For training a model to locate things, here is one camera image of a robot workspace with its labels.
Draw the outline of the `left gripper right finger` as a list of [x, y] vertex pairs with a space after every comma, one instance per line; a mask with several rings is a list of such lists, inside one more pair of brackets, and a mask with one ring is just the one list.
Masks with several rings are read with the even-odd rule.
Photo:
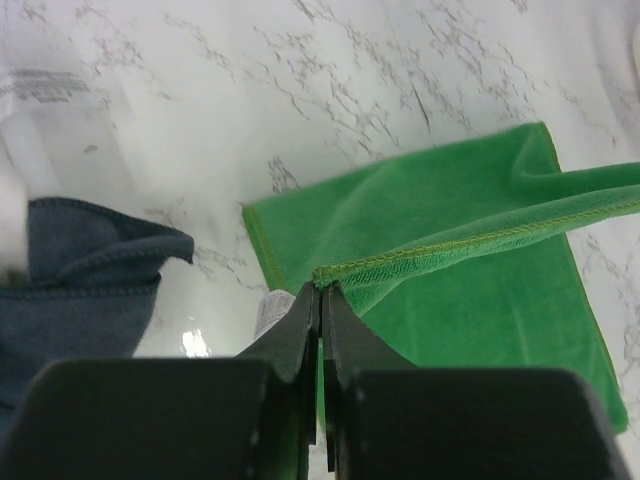
[[626, 479], [595, 391], [549, 368], [420, 368], [321, 293], [328, 469], [339, 479]]

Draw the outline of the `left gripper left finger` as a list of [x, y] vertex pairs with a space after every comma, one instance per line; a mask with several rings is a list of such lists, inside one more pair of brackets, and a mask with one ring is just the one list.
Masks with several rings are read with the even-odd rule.
[[78, 360], [40, 373], [5, 479], [304, 479], [316, 439], [320, 292], [235, 357]]

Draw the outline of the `green towel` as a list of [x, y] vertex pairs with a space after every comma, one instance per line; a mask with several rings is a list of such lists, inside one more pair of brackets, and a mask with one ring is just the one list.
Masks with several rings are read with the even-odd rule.
[[629, 420], [566, 235], [639, 209], [635, 163], [561, 170], [543, 123], [380, 161], [244, 207], [268, 286], [337, 284], [421, 367], [551, 367]]

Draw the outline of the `dark blue towel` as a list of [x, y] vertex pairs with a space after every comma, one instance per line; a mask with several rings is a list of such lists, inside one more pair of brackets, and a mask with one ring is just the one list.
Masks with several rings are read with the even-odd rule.
[[30, 203], [24, 285], [1, 290], [1, 412], [36, 374], [70, 358], [131, 356], [170, 258], [190, 262], [188, 234], [92, 203]]

